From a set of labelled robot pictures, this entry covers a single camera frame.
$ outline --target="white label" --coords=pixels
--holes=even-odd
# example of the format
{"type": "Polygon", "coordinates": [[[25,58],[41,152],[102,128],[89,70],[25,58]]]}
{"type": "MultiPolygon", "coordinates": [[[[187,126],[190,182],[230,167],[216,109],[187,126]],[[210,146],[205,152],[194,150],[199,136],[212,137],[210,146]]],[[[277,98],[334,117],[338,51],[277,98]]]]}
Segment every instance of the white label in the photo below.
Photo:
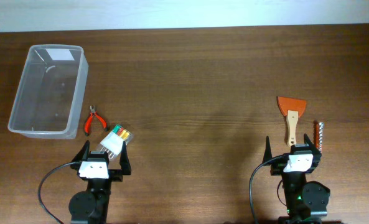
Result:
{"type": "Polygon", "coordinates": [[[310,169],[313,161],[312,154],[289,155],[288,163],[284,168],[284,172],[301,171],[305,172],[310,169]]]}
{"type": "Polygon", "coordinates": [[[75,60],[68,49],[46,49],[53,60],[75,60]]]}
{"type": "Polygon", "coordinates": [[[92,178],[108,179],[109,175],[107,163],[83,161],[82,164],[80,164],[79,176],[86,177],[89,179],[92,178]]]}

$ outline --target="white wall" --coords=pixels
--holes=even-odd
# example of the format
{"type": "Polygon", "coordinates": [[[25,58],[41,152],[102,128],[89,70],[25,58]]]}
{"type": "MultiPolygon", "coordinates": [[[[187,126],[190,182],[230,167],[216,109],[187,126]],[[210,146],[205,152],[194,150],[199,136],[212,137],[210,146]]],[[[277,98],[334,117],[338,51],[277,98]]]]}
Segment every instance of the white wall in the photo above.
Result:
{"type": "Polygon", "coordinates": [[[0,0],[0,32],[369,22],[369,0],[0,0]]]}

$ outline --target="orange scraper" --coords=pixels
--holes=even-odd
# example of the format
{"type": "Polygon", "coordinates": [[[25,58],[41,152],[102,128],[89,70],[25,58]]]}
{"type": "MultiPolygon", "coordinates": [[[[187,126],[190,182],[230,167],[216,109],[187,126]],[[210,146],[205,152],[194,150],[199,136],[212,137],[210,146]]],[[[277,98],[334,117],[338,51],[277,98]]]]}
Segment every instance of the orange scraper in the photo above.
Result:
{"type": "Polygon", "coordinates": [[[288,124],[288,142],[290,147],[296,144],[296,124],[306,109],[306,100],[298,100],[286,97],[277,97],[278,107],[281,113],[286,116],[288,124]]]}

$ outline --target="transparent plastic container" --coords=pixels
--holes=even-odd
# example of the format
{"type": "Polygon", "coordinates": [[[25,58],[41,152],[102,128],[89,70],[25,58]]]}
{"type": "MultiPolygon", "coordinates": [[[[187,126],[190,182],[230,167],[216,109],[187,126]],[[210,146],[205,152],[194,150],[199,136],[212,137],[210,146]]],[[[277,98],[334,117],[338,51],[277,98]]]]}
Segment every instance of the transparent plastic container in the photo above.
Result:
{"type": "Polygon", "coordinates": [[[88,68],[79,46],[33,45],[21,75],[9,130],[29,138],[74,139],[88,68]]]}

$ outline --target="metal spiral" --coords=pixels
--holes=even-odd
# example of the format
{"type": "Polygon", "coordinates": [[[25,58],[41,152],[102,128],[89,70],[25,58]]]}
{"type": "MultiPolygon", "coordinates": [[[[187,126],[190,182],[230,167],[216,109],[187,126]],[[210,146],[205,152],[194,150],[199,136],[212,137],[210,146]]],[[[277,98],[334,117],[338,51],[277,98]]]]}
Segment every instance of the metal spiral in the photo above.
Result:
{"type": "Polygon", "coordinates": [[[319,122],[319,151],[322,152],[322,135],[324,132],[324,122],[319,122]]]}

